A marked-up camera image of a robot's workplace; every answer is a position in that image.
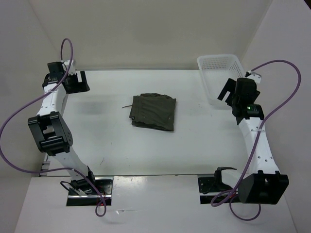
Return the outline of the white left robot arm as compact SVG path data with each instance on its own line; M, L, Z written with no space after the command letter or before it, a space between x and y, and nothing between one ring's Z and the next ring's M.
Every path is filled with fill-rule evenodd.
M77 72L74 62L69 60L49 63L48 69L42 85L47 96L36 116L28 119L28 126L38 149L69 168L71 186L85 194L94 194L97 182L74 151L71 131L62 117L69 94L90 90L86 74Z

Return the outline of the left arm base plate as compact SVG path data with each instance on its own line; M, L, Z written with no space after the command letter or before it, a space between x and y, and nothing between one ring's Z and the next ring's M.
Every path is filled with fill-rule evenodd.
M100 202L100 197L95 191L93 191L91 194L87 194L81 189L74 189L71 185L69 185L68 182L63 182L63 184L66 184L65 188L68 191L68 197L66 202L66 206L68 207L96 206ZM111 206L113 178L96 177L95 185L103 195L106 205Z

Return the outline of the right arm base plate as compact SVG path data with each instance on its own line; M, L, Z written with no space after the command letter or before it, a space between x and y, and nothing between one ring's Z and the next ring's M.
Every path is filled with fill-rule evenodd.
M230 186L217 183L213 175L198 176L200 204L210 204L213 197L223 191L231 189Z

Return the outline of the olive green shorts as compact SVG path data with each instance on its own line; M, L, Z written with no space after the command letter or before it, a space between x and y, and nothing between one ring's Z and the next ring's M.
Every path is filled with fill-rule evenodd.
M139 128L174 131L176 99L158 93L133 96L129 118Z

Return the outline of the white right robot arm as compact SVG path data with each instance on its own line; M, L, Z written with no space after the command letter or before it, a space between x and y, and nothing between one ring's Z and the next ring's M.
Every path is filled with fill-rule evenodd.
M221 90L218 99L232 108L250 163L245 175L232 167L218 167L213 185L219 191L237 187L242 203L275 205L288 187L289 179L280 173L273 159L263 122L264 113L255 103L259 94L256 82L249 78L228 79Z

